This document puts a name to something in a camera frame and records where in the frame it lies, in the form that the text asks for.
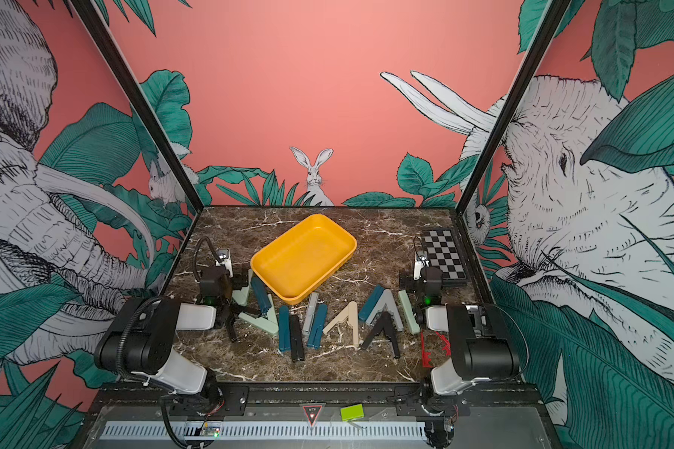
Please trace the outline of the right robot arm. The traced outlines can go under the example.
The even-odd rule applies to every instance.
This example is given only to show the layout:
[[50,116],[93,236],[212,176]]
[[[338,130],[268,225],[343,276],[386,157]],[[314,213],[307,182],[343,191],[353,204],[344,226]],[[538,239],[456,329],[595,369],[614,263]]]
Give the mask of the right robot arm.
[[447,359],[430,368],[429,385],[437,396],[456,396],[477,384],[512,381],[522,374],[503,314],[492,304],[445,303],[442,273],[424,267],[418,277],[399,276],[400,294],[415,296],[404,311],[418,331],[434,331]]

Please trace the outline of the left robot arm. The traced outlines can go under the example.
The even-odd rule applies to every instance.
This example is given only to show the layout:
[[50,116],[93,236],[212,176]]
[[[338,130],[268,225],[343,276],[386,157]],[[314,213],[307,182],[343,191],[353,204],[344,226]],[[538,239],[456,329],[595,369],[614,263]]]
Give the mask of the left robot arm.
[[208,397],[217,392],[213,374],[173,349],[176,334],[224,329],[230,341],[236,342],[239,315],[259,318],[262,312],[235,300],[239,293],[248,291],[247,269],[207,267],[198,272],[198,284],[200,295],[193,303],[171,297],[127,301],[97,344],[97,368],[175,395]]

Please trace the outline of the yellow plastic storage tray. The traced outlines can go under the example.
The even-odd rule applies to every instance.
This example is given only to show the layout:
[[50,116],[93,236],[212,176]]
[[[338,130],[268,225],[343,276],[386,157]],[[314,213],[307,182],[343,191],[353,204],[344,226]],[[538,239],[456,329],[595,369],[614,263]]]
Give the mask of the yellow plastic storage tray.
[[317,290],[357,250],[356,238],[324,214],[312,214],[253,255],[250,268],[287,305]]

